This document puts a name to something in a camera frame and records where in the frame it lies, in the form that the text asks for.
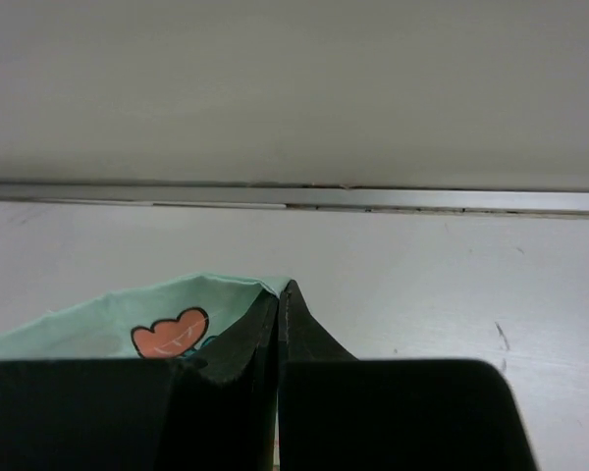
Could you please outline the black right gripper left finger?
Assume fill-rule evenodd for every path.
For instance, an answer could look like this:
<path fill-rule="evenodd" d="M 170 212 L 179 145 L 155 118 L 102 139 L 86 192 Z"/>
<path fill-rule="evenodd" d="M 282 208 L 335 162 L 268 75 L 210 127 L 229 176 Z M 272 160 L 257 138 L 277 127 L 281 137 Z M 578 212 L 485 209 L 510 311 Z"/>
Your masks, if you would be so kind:
<path fill-rule="evenodd" d="M 277 299 L 186 359 L 0 361 L 0 470 L 269 470 Z"/>

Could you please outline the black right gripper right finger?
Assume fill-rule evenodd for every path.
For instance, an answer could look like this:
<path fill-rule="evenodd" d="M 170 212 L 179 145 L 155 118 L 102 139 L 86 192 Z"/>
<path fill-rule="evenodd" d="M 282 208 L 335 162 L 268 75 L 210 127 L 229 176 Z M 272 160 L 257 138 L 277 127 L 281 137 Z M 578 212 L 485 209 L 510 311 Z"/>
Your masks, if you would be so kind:
<path fill-rule="evenodd" d="M 278 423 L 285 470 L 534 470 L 500 371 L 476 359 L 360 360 L 279 300 Z"/>

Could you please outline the green cartoon print cloth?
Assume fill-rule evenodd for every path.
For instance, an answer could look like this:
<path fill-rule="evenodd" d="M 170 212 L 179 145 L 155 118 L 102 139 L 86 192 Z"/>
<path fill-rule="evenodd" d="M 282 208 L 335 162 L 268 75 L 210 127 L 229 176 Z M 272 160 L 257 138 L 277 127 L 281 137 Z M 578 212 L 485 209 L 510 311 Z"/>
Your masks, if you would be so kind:
<path fill-rule="evenodd" d="M 288 282 L 200 273 L 112 291 L 0 334 L 0 360 L 187 358 Z"/>

